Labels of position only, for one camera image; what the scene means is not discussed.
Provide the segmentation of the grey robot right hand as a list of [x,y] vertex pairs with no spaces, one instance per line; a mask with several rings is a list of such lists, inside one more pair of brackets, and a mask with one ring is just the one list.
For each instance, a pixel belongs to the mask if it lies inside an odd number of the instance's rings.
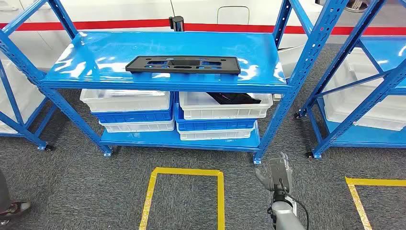
[[255,176],[264,188],[270,192],[290,192],[292,187],[292,169],[289,166],[288,155],[280,152],[278,158],[270,159],[271,177],[267,178],[261,174],[260,169],[255,169]]

